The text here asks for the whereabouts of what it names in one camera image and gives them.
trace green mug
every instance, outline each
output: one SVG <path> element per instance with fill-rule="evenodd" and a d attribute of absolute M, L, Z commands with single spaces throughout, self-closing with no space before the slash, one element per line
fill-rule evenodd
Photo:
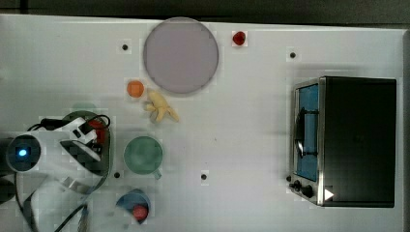
<path fill-rule="evenodd" d="M 159 171 L 162 163 L 161 144 L 149 136 L 137 137 L 127 145 L 124 162 L 132 172 L 139 175 L 153 173 L 158 180 L 161 177 Z"/>

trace blue light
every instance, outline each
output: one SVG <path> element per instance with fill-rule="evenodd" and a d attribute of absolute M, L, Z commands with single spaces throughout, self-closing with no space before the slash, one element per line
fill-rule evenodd
<path fill-rule="evenodd" d="M 19 152 L 18 152 L 18 155 L 19 156 L 21 156 L 21 157 L 25 157 L 26 155 L 27 155 L 27 150 L 20 150 Z"/>

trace oven handle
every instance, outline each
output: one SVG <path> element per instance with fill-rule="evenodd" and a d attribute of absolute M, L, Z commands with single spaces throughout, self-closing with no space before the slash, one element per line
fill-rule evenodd
<path fill-rule="evenodd" d="M 305 155 L 317 155 L 317 154 L 307 154 L 304 152 L 305 146 L 305 115 L 306 114 L 319 114 L 319 110 L 305 110 L 304 107 L 298 113 L 295 123 L 295 147 L 298 151 L 298 155 L 303 158 Z"/>

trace oven knob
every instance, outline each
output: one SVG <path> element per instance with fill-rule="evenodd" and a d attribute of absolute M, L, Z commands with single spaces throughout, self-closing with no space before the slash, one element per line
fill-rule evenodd
<path fill-rule="evenodd" d="M 295 191 L 300 191 L 301 190 L 301 182 L 295 181 L 293 184 L 289 184 L 291 188 L 293 188 Z"/>
<path fill-rule="evenodd" d="M 311 188 L 311 186 L 302 187 L 301 191 L 307 198 L 311 198 L 313 196 L 313 188 Z"/>

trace oven window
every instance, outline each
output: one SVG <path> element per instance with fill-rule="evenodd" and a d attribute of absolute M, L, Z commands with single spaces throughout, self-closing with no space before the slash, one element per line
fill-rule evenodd
<path fill-rule="evenodd" d="M 295 125 L 295 174 L 316 181 L 317 175 L 317 123 L 319 110 L 318 85 L 299 89 Z"/>

